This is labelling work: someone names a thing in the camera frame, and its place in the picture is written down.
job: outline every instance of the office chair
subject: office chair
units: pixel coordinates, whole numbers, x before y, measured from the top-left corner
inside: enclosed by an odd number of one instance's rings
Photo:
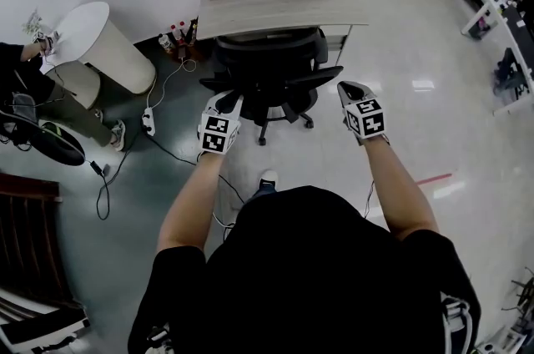
[[[236,97],[243,94],[241,116],[262,127],[258,138],[262,146],[270,122],[286,120],[292,124],[302,118],[305,127],[313,129],[314,121],[306,112],[317,102],[317,87],[343,70],[342,66],[319,69],[328,60],[328,48],[318,28],[246,38],[218,37],[214,56],[222,71],[214,78],[200,79],[200,83],[216,93],[234,90]],[[281,107],[284,116],[268,118],[269,109],[275,107]]]

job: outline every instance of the olive green pants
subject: olive green pants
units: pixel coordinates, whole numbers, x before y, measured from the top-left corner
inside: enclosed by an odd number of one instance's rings
[[[95,139],[100,146],[109,144],[111,130],[100,122],[93,111],[85,109],[69,91],[63,90],[57,83],[46,101],[52,100],[58,101],[37,108],[39,119],[62,124],[82,136]]]

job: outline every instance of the white shoe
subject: white shoe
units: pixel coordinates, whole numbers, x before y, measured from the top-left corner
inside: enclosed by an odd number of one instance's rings
[[[266,170],[259,178],[258,189],[263,185],[273,185],[276,188],[278,184],[278,174],[274,170]]]
[[[100,123],[103,122],[103,111],[100,109],[94,110],[94,116],[97,117],[100,120]]]
[[[126,125],[124,125],[123,120],[118,119],[111,132],[117,136],[117,140],[111,145],[116,151],[120,152],[124,148],[124,135],[126,134]]]

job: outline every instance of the red line on floor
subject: red line on floor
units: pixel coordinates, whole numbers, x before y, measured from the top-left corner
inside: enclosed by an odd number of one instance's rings
[[[424,184],[429,184],[430,182],[436,182],[437,180],[446,179],[451,176],[452,176],[452,173],[440,174],[439,176],[430,177],[429,179],[423,179],[416,183],[418,185],[424,185]]]

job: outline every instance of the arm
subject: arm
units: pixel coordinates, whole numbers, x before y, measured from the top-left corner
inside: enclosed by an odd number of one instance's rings
[[[223,160],[224,156],[218,154],[200,157],[161,226],[158,252],[182,245],[204,249]]]
[[[362,140],[385,221],[399,240],[415,230],[439,232],[428,200],[381,136]]]
[[[29,43],[28,45],[24,45],[23,51],[20,54],[20,61],[27,62],[35,56],[38,56],[42,51],[45,51],[46,47],[46,43]]]

